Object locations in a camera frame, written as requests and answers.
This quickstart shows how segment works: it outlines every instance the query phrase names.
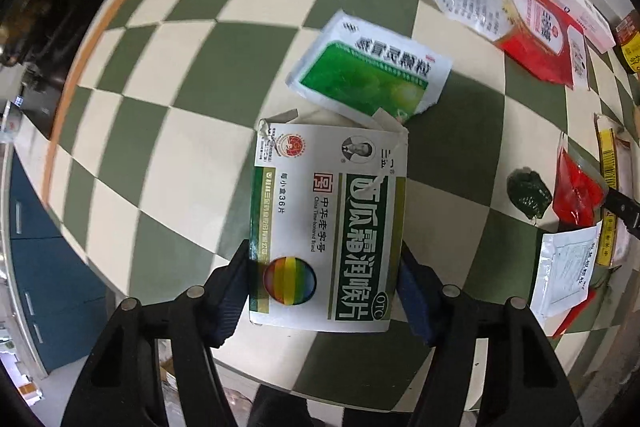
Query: green medicine packet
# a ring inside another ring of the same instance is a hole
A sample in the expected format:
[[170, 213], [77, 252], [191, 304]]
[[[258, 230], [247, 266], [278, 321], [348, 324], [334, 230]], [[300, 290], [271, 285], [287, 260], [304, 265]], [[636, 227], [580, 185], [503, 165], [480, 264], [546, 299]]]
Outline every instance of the green medicine packet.
[[380, 108], [404, 123], [436, 103], [451, 60], [419, 42], [338, 11], [287, 77], [321, 107], [377, 128]]

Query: screw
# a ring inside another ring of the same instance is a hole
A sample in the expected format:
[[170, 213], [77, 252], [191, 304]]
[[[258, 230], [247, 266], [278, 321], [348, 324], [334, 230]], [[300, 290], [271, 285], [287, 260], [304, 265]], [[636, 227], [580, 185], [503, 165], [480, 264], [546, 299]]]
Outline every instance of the screw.
[[446, 284], [442, 287], [442, 293], [447, 297], [458, 297], [460, 295], [460, 288], [454, 284]]
[[524, 308], [527, 307], [527, 301], [520, 297], [512, 297], [510, 302], [511, 302], [511, 306], [513, 306], [517, 310], [523, 310]]
[[202, 286], [192, 286], [187, 290], [187, 296], [190, 299], [197, 299], [204, 295], [204, 288]]
[[120, 303], [120, 307], [126, 312], [132, 310], [137, 305], [138, 305], [138, 301], [136, 301], [133, 297], [124, 299], [124, 301]]

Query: checkered floor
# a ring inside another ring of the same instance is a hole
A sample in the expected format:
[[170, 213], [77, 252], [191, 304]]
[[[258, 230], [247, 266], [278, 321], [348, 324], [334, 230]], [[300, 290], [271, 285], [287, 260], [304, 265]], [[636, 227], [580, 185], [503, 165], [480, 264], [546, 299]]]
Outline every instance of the checkered floor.
[[[593, 50], [590, 91], [540, 82], [426, 0], [126, 0], [76, 88], [54, 161], [50, 207], [79, 255], [144, 303], [225, 264], [248, 237], [254, 126], [294, 107], [318, 111], [284, 78], [337, 9], [454, 61], [440, 101], [407, 124], [404, 238], [415, 256], [476, 298], [528, 298], [541, 235], [557, 218], [549, 208], [529, 222], [508, 200], [508, 174], [529, 167], [553, 188], [561, 131], [598, 165], [594, 112], [621, 121], [640, 157], [640, 82]], [[635, 253], [554, 342], [576, 393], [636, 304]], [[468, 407], [485, 353], [479, 341]], [[389, 331], [375, 335], [257, 327], [244, 316], [216, 354], [284, 389], [380, 410], [414, 408], [429, 355], [398, 303]]]

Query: red logo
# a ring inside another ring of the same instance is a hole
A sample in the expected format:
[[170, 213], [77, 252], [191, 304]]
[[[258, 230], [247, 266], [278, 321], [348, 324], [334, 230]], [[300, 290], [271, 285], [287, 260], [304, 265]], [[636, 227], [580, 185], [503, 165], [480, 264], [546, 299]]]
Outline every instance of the red logo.
[[305, 141], [299, 134], [283, 134], [276, 140], [276, 150], [280, 156], [295, 158], [305, 152]]
[[334, 175], [314, 172], [314, 192], [333, 192]]

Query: blue cabinet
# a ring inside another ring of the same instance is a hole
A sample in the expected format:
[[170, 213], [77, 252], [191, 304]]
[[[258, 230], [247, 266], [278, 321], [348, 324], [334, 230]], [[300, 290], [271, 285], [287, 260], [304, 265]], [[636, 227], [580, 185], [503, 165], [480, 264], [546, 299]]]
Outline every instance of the blue cabinet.
[[108, 320], [108, 290], [60, 235], [15, 154], [9, 204], [17, 291], [33, 344], [51, 372], [89, 354]]
[[40, 203], [15, 153], [9, 190], [9, 234], [11, 239], [60, 236], [60, 230]]
[[106, 324], [104, 297], [57, 313], [32, 317], [31, 338], [48, 372], [88, 355]]
[[58, 313], [104, 297], [105, 287], [63, 237], [12, 241], [14, 273], [25, 315]]

